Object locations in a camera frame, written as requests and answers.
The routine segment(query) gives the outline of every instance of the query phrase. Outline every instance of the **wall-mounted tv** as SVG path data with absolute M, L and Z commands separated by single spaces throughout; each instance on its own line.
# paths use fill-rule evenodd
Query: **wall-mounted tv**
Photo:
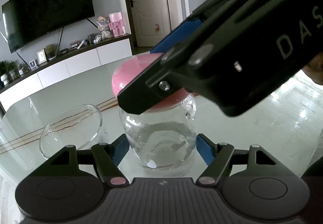
M 2 6 L 11 53 L 47 33 L 94 15 L 92 0 L 10 0 Z

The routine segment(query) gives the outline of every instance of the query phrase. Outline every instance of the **glass table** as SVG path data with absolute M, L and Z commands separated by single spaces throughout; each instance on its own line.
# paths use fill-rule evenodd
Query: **glass table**
M 0 209 L 1 223 L 19 223 L 15 203 L 17 184 L 45 159 L 39 151 L 39 138 L 46 124 L 65 110 L 81 105 L 96 105 L 111 143 L 124 133 L 119 106 L 111 88 L 112 74 L 122 59 L 51 85 L 11 106 L 0 123 Z M 301 176 L 318 144 L 323 128 L 323 92 L 300 71 L 278 90 L 245 114 L 226 117 L 209 100 L 197 96 L 197 133 L 214 143 L 226 142 L 237 149 L 259 144 Z M 130 150 L 119 166 L 125 176 L 144 177 Z M 194 166 L 186 177 L 194 180 L 206 164 L 196 153 Z M 81 166 L 94 173 L 93 168 Z

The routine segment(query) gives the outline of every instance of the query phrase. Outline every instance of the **potted plant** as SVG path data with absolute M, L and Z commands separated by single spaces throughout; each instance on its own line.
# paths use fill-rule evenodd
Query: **potted plant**
M 48 60 L 52 60 L 52 59 L 54 59 L 56 57 L 55 49 L 54 49 L 53 45 L 47 45 L 44 48 L 44 51 L 45 51 L 45 54 L 46 54 L 46 58 Z
M 14 80 L 17 77 L 16 63 L 14 61 L 7 63 L 7 72 L 10 74 L 12 80 Z
M 6 84 L 9 83 L 8 75 L 7 75 L 7 61 L 0 62 L 0 75 L 1 75 L 1 81 L 5 86 Z
M 18 68 L 19 68 L 19 75 L 23 75 L 24 74 L 24 65 L 23 64 L 19 64 L 18 65 Z

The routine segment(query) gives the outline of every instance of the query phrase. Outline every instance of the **glass jar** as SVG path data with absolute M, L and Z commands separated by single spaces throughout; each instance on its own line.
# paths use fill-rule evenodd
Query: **glass jar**
M 150 177 L 182 177 L 193 165 L 196 150 L 196 105 L 192 95 L 165 109 L 141 115 L 120 109 L 128 141 Z
M 112 76 L 114 95 L 117 97 L 128 83 L 160 56 L 138 55 L 122 63 Z M 141 115 L 120 110 L 130 146 L 148 176 L 181 177 L 191 169 L 196 149 L 195 112 L 195 100 L 183 88 Z

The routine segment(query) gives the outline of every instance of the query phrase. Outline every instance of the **photo frame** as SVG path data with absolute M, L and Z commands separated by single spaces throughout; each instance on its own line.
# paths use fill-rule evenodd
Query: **photo frame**
M 44 49 L 37 52 L 38 64 L 45 63 L 47 61 Z
M 36 60 L 32 60 L 31 62 L 29 62 L 29 66 L 31 69 L 36 68 L 37 67 Z

